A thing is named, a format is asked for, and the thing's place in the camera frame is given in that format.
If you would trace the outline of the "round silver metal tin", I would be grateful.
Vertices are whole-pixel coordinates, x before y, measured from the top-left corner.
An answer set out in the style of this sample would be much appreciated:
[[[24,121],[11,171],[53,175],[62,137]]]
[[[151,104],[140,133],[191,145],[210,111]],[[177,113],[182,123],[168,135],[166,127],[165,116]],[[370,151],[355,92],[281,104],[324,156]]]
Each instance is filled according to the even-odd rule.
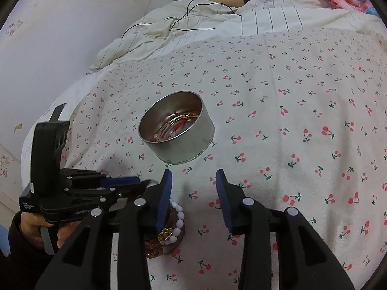
[[[202,98],[179,91],[158,100],[141,118],[141,140],[166,164],[197,158],[213,141],[215,125]]]

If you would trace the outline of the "black phone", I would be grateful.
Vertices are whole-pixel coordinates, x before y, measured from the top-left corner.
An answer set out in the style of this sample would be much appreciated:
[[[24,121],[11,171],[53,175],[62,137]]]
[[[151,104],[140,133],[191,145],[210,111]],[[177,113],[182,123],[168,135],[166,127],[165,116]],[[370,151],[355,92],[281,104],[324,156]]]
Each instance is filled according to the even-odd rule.
[[[67,103],[62,103],[60,105],[57,105],[54,109],[54,111],[51,114],[51,117],[49,118],[49,122],[57,122],[60,119],[60,115],[62,114],[62,111],[64,107],[67,105]]]

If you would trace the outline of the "cherry print bed sheet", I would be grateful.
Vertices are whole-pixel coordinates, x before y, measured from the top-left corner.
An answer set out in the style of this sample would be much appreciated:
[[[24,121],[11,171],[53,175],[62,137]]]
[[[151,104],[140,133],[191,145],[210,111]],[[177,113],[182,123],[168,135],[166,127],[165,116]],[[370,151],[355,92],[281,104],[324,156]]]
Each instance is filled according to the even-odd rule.
[[[60,98],[62,163],[160,179],[169,165],[138,134],[154,103],[197,93],[215,126],[196,159],[171,166],[185,215],[177,250],[149,261],[154,289],[236,289],[243,238],[224,225],[215,174],[265,206],[298,208],[356,289],[386,254],[386,35],[307,28],[207,39],[124,60]]]

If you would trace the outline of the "striped white duvet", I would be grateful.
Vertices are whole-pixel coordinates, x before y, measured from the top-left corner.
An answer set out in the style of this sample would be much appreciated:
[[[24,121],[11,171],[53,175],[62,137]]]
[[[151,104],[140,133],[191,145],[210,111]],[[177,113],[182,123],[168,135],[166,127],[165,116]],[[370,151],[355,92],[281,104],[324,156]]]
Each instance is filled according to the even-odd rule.
[[[320,27],[386,35],[379,17],[333,9],[326,0],[252,0],[239,8],[207,0],[181,0],[156,8],[131,24],[122,37],[99,51],[89,73],[113,62],[157,58],[200,40]]]

